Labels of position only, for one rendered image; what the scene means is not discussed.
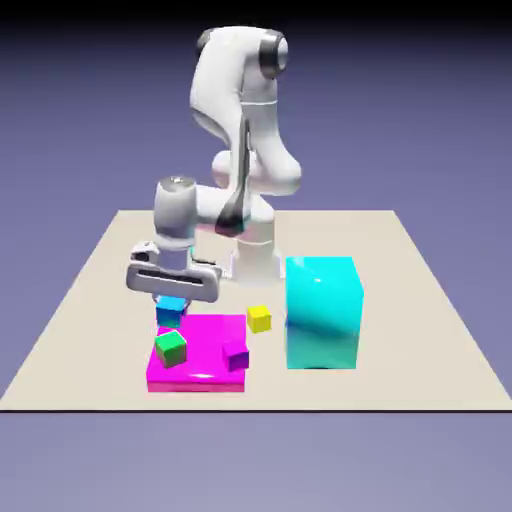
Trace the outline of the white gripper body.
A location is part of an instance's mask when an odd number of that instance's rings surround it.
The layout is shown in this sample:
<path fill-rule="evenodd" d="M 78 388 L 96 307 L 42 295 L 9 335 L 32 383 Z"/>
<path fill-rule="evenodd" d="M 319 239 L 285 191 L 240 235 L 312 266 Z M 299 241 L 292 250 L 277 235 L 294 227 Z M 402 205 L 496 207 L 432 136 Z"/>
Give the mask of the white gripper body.
<path fill-rule="evenodd" d="M 219 297 L 219 275 L 206 266 L 165 270 L 151 263 L 131 263 L 126 285 L 133 291 L 189 301 L 215 302 Z"/>

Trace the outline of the small blue cube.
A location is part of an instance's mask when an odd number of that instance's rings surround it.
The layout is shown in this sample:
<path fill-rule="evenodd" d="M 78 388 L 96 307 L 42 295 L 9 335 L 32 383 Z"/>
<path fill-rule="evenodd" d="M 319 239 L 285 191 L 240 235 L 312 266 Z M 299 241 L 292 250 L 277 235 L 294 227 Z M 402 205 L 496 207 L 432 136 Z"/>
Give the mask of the small blue cube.
<path fill-rule="evenodd" d="M 160 296 L 156 303 L 156 321 L 159 327 L 177 328 L 180 326 L 181 309 L 184 298 Z"/>

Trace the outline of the small green cube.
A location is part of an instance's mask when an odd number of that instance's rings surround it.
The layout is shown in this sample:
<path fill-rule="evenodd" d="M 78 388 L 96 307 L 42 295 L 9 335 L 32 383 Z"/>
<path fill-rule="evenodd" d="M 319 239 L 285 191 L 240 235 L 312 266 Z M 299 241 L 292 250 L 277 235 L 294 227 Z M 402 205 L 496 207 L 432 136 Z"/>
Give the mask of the small green cube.
<path fill-rule="evenodd" d="M 165 368 L 182 364 L 187 360 L 187 342 L 177 330 L 157 335 L 155 352 Z"/>

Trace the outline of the small purple cube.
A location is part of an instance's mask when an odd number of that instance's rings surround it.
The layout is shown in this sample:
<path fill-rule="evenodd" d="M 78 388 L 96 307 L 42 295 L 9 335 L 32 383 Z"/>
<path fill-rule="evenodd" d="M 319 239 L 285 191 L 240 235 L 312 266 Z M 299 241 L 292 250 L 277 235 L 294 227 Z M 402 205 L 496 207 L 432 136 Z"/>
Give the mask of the small purple cube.
<path fill-rule="evenodd" d="M 245 370 L 249 367 L 249 350 L 243 340 L 225 342 L 222 345 L 222 355 L 229 372 Z"/>

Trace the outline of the small yellow cube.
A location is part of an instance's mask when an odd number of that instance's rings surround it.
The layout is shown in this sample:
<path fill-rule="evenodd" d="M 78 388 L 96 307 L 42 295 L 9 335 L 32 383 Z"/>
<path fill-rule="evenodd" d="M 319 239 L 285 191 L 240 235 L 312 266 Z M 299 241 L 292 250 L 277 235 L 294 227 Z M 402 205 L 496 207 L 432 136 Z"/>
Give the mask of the small yellow cube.
<path fill-rule="evenodd" d="M 269 331 L 272 324 L 272 316 L 269 309 L 265 305 L 248 307 L 247 324 L 254 334 Z"/>

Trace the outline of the large magenta box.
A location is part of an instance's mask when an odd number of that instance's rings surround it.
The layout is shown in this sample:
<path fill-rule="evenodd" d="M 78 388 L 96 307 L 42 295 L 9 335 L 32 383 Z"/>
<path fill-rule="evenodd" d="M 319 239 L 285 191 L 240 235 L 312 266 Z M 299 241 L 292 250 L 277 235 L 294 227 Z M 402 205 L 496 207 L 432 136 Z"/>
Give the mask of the large magenta box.
<path fill-rule="evenodd" d="M 150 392 L 242 392 L 245 370 L 229 372 L 222 345 L 228 341 L 246 342 L 246 317 L 226 314 L 185 316 L 177 328 L 158 327 L 157 335 L 177 330 L 187 342 L 187 360 L 165 368 L 155 345 L 146 369 Z"/>

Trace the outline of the large cyan box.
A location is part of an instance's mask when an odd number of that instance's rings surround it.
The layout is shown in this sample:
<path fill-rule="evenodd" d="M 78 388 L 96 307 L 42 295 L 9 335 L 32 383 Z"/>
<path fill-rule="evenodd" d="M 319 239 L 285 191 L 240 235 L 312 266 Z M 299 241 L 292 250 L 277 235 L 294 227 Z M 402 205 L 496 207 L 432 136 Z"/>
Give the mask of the large cyan box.
<path fill-rule="evenodd" d="M 286 362 L 289 369 L 354 369 L 364 303 L 348 256 L 286 259 Z"/>

